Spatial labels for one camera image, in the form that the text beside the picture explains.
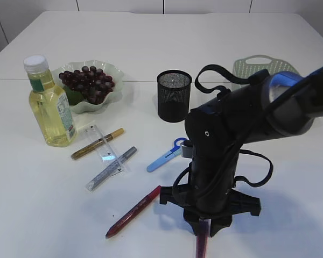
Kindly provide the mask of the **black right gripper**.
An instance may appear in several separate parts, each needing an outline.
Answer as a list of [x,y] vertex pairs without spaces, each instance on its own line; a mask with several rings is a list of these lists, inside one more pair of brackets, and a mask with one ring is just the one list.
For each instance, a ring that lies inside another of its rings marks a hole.
[[231,215],[249,212],[252,216],[259,216],[261,212],[259,198],[233,189],[235,170],[235,164],[229,166],[218,187],[206,196],[196,197],[192,165],[189,164],[181,173],[181,176],[188,174],[188,182],[176,186],[176,195],[173,195],[172,187],[161,187],[160,203],[171,202],[190,212],[184,215],[184,220],[196,236],[200,230],[199,217],[211,219],[209,236],[214,237],[220,230],[231,226]]

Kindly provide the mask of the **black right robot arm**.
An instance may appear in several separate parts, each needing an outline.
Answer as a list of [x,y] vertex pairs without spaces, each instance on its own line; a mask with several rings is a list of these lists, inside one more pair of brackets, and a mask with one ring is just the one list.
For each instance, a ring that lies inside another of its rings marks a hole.
[[208,70],[240,88],[232,91],[218,85],[214,99],[186,116],[188,138],[181,154],[191,162],[181,176],[188,180],[162,187],[160,203],[181,207],[195,235],[201,220],[209,220],[209,234],[214,236],[231,225],[233,215],[261,212],[259,198],[235,190],[238,181],[247,181],[235,174],[238,157],[250,154],[243,145],[302,135],[315,118],[323,117],[323,67],[306,77],[290,71],[271,75],[263,69],[239,78],[215,64],[204,67]]

